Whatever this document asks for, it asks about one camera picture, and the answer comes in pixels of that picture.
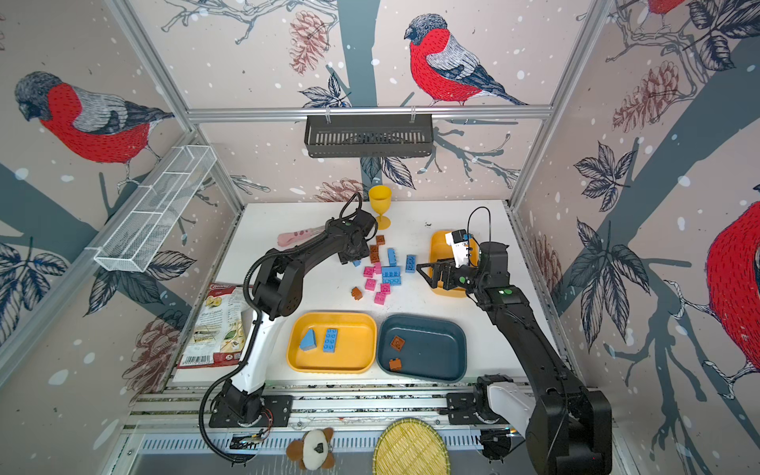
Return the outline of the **woven bamboo plate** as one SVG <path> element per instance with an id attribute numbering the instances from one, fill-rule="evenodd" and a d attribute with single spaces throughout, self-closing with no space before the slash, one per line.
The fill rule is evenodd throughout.
<path id="1" fill-rule="evenodd" d="M 429 424 L 401 419 L 380 435 L 372 460 L 375 475 L 447 475 L 451 473 L 447 445 Z"/>

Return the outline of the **yellow tray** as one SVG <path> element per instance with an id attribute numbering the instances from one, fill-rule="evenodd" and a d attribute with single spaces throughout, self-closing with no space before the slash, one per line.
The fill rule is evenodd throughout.
<path id="1" fill-rule="evenodd" d="M 314 350 L 299 350 L 307 330 L 316 333 Z M 335 353 L 323 352 L 326 330 L 338 329 Z M 361 313 L 314 312 L 300 317 L 291 331 L 287 350 L 289 366 L 302 373 L 360 374 L 375 360 L 377 324 L 374 318 Z"/>
<path id="2" fill-rule="evenodd" d="M 453 258 L 454 254 L 450 245 L 445 241 L 445 235 L 448 231 L 437 231 L 431 238 L 431 249 L 429 250 L 429 262 L 437 262 L 443 259 Z M 479 247 L 476 243 L 476 239 L 472 237 L 469 241 L 469 245 L 472 247 L 470 252 L 470 264 L 476 266 L 479 263 Z M 443 289 L 443 285 L 439 283 L 437 288 L 433 289 L 433 293 L 450 298 L 465 298 L 466 294 L 463 289 Z"/>

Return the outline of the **blue lego brick slanted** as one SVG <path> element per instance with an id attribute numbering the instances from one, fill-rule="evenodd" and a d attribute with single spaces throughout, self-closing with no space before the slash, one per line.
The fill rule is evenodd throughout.
<path id="1" fill-rule="evenodd" d="M 307 330 L 299 344 L 299 350 L 308 352 L 309 350 L 314 350 L 317 346 L 318 342 L 315 331 L 313 329 Z"/>

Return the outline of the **aluminium crossbar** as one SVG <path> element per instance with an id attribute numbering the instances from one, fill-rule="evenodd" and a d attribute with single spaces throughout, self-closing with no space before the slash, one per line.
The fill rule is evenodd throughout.
<path id="1" fill-rule="evenodd" d="M 404 116 L 408 119 L 431 115 L 434 119 L 549 119 L 554 109 L 547 105 L 481 105 L 481 106 L 410 106 L 359 108 L 233 108 L 189 109 L 187 120 L 193 124 L 299 122 L 308 117 L 332 119 L 338 116 Z"/>

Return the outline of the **yellow tray right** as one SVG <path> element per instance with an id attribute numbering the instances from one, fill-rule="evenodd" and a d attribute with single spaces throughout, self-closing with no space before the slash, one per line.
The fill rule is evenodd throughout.
<path id="1" fill-rule="evenodd" d="M 445 235 L 448 231 L 437 231 L 431 238 L 431 249 L 429 250 L 429 262 L 437 262 L 443 259 L 453 258 L 454 254 L 450 245 L 445 241 Z M 479 263 L 479 247 L 476 243 L 476 239 L 472 237 L 469 241 L 469 245 L 472 247 L 470 252 L 470 264 L 476 266 Z M 466 294 L 463 289 L 443 289 L 443 285 L 439 283 L 437 288 L 433 289 L 433 293 L 450 298 L 465 298 Z"/>

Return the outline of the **large blue lego brick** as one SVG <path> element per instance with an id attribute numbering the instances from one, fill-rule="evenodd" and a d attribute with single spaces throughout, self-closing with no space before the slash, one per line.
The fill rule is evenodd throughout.
<path id="1" fill-rule="evenodd" d="M 391 286 L 402 284 L 402 271 L 399 266 L 384 266 L 381 271 L 382 282 Z"/>

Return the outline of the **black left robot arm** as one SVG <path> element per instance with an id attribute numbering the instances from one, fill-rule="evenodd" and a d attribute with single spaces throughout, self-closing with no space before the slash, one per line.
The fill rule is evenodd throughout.
<path id="1" fill-rule="evenodd" d="M 243 356 L 235 369 L 209 386 L 198 411 L 200 435 L 215 455 L 233 466 L 245 465 L 253 459 L 250 455 L 225 452 L 213 443 L 204 419 L 206 406 L 221 409 L 236 424 L 257 422 L 263 412 L 267 358 L 277 338 L 280 320 L 292 315 L 302 302 L 305 276 L 334 255 L 341 264 L 368 257 L 368 242 L 377 232 L 376 218 L 357 208 L 348 215 L 328 219 L 318 235 L 300 245 L 284 251 L 269 249 L 249 267 L 243 277 L 243 298 L 255 317 Z"/>

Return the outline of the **plush toy dog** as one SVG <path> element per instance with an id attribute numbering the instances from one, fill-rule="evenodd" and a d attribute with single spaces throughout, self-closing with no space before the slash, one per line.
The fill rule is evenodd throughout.
<path id="1" fill-rule="evenodd" d="M 302 439 L 292 441 L 287 446 L 286 456 L 296 462 L 301 470 L 332 469 L 336 465 L 332 452 L 333 436 L 331 427 L 308 431 Z"/>

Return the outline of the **yellow tray front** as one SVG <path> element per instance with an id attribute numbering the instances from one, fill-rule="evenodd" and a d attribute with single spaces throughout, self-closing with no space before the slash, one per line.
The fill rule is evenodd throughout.
<path id="1" fill-rule="evenodd" d="M 299 350 L 307 330 L 316 333 L 314 350 Z M 323 352 L 326 330 L 338 329 L 335 353 Z M 302 373 L 360 374 L 375 360 L 377 324 L 374 318 L 361 313 L 314 312 L 300 317 L 291 331 L 287 350 L 289 366 Z"/>

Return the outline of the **red snack bag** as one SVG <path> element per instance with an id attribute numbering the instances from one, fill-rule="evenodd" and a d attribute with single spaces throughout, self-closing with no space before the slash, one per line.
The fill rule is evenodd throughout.
<path id="1" fill-rule="evenodd" d="M 243 356 L 249 324 L 243 314 L 249 306 L 241 286 L 213 283 L 201 303 L 189 340 L 179 358 L 179 369 L 235 366 Z"/>

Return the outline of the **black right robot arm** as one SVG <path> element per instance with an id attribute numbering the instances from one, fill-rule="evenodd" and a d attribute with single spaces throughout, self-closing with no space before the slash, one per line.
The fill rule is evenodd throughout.
<path id="1" fill-rule="evenodd" d="M 520 362 L 532 395 L 507 378 L 484 384 L 477 414 L 501 417 L 524 438 L 532 466 L 540 474 L 609 474 L 613 469 L 612 406 L 566 366 L 542 332 L 530 301 L 512 284 L 508 247 L 485 241 L 478 262 L 457 243 L 454 255 L 420 263 L 429 287 L 459 288 L 484 311 Z"/>

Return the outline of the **dark teal tray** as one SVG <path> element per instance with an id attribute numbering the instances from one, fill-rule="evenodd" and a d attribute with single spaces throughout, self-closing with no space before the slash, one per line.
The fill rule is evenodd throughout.
<path id="1" fill-rule="evenodd" d="M 391 340 L 405 340 L 401 351 Z M 400 358 L 402 370 L 389 369 L 391 359 Z M 389 374 L 444 384 L 462 379 L 467 370 L 467 341 L 454 322 L 430 317 L 397 314 L 388 317 L 378 334 L 376 361 Z"/>

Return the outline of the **black hanging basket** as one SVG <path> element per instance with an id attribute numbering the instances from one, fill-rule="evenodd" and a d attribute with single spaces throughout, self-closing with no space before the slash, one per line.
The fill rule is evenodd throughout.
<path id="1" fill-rule="evenodd" d="M 311 158 L 424 158 L 433 153 L 431 115 L 312 116 L 304 144 Z"/>

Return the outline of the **yellow plastic goblet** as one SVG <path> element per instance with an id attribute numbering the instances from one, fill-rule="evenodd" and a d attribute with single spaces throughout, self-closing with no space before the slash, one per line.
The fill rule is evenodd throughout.
<path id="1" fill-rule="evenodd" d="M 368 193 L 372 210 L 377 214 L 378 230 L 384 231 L 391 226 L 386 213 L 391 206 L 392 190 L 385 185 L 373 186 Z"/>

